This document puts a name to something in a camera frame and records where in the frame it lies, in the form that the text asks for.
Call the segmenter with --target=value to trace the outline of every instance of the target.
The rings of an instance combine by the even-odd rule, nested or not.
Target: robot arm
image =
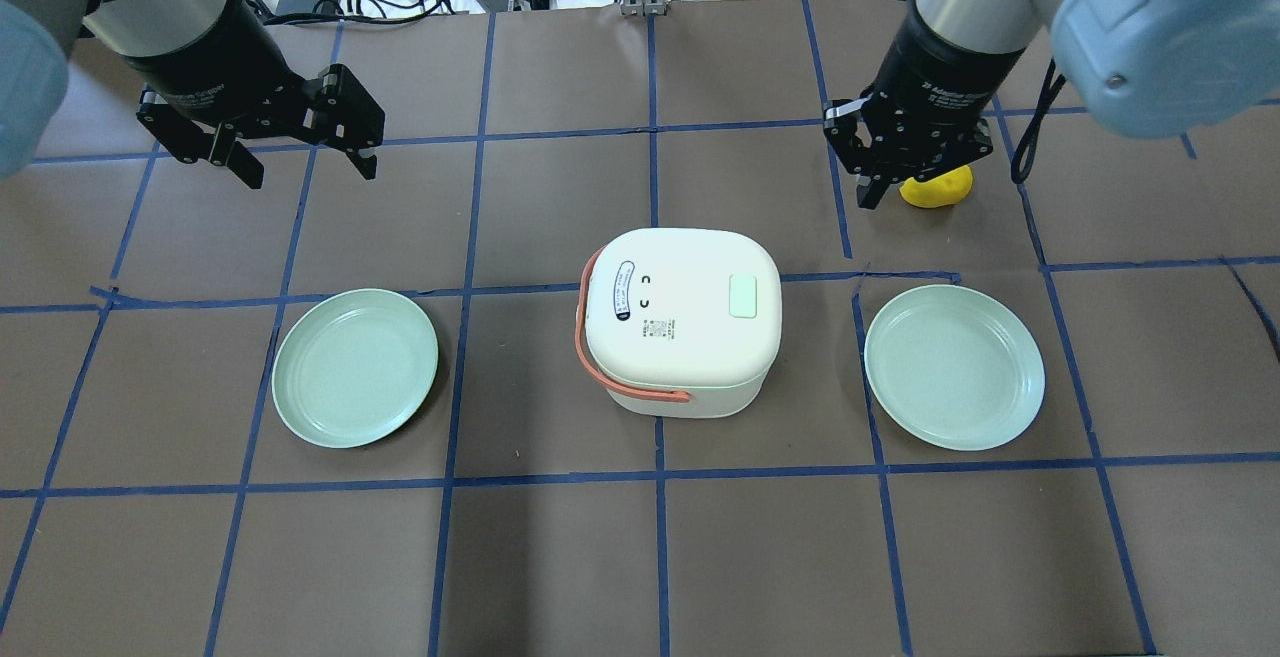
[[[823,128],[858,202],[992,152],[982,111],[1041,26],[1094,119],[1169,137],[1228,119],[1280,85],[1280,0],[906,0],[859,100]]]
[[[138,120],[177,159],[259,188],[262,165],[239,140],[289,136],[343,150],[374,178],[381,108],[340,64],[294,74],[243,0],[0,0],[0,177],[31,160],[82,20],[146,78]]]

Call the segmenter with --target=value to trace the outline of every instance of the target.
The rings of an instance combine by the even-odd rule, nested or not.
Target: orange handle
[[[689,393],[684,389],[663,392],[660,389],[644,389],[631,387],[630,384],[622,384],[621,382],[602,373],[599,368],[591,364],[591,360],[586,356],[586,348],[582,346],[584,338],[586,337],[586,283],[591,279],[591,269],[595,268],[595,260],[599,259],[600,252],[603,251],[604,247],[599,247],[599,250],[591,255],[591,259],[586,261],[586,268],[582,269],[582,284],[577,291],[577,325],[573,330],[573,347],[577,348],[579,361],[582,362],[582,368],[586,369],[586,374],[591,375],[595,382],[603,384],[604,388],[611,392],[617,392],[618,394],[634,397],[636,400],[650,400],[654,402],[689,402]]]

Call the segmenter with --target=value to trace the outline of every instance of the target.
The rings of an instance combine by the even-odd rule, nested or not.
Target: round plate
[[[321,447],[387,437],[417,411],[435,379],[431,320],[408,297],[355,289],[302,315],[271,368],[284,425]]]
[[[867,330],[867,379],[893,421],[948,450],[1005,444],[1044,397],[1044,362],[1027,327],[1001,302],[951,284],[884,305]]]

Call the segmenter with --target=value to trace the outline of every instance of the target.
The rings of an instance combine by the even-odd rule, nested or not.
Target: yellow object
[[[940,174],[928,182],[916,182],[913,177],[902,183],[899,195],[908,205],[932,210],[959,204],[973,190],[973,169],[969,165]]]

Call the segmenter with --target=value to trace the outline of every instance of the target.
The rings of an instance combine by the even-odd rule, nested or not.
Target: electric lunch box
[[[778,268],[732,232],[628,232],[588,261],[575,339],[582,366],[627,410],[732,415],[760,392],[778,353]]]

